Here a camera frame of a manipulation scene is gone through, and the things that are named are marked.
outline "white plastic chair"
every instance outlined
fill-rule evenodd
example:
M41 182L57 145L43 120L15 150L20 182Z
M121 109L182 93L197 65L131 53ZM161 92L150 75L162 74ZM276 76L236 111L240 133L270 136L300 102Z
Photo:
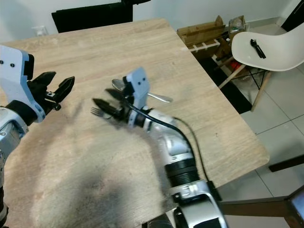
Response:
M265 59L260 58L256 50L250 45L251 39L256 39L257 44L266 56ZM304 62L304 23L278 36L254 32L238 33L232 40L231 50L233 57L219 65L219 67L233 59L242 63L242 65L219 85L219 89L233 79L245 66L257 67L269 71L252 105L251 111L253 111L271 76L271 71L287 71Z

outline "metal spoon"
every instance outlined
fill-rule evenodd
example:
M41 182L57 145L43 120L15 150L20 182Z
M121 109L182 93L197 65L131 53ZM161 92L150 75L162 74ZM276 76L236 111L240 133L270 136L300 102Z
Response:
M120 79L113 79L112 86L115 89L122 91L124 89L124 82ZM163 101L163 102L172 102L173 101L173 99L171 97L167 97L167 96L157 95L157 94L153 94L153 93L148 93L148 95L151 97L154 97L157 100Z

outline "wooden chair leg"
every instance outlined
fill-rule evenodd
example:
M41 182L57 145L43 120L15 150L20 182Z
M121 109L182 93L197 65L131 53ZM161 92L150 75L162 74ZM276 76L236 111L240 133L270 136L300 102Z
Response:
M257 105L258 101L261 99L262 93L263 93L263 91L264 91L264 89L265 89L265 87L266 87L266 85L267 85L267 83L268 83L268 81L269 81L269 79L270 79L270 76L271 76L271 71L269 71L269 72L267 73L267 75L266 75L266 77L264 78L264 81L263 81L263 83L262 83L262 85L261 85L261 88L260 88L260 90L258 91L258 93L257 93L257 95L256 95L256 99L255 99L255 101L254 101L254 103L253 103L253 105L252 105L252 108L251 108L251 111L252 111L252 112L253 112L254 109L256 108L256 105Z
M221 63L220 65L218 65L216 68L214 69L219 69L220 67L226 65L227 63L231 62L232 60L234 60L233 56L230 57L229 59L227 59L226 61L224 61L223 63Z
M245 68L245 64L242 64L238 69L236 69L222 84L219 85L219 89L221 89L224 85L226 85L231 79L233 79L242 69Z

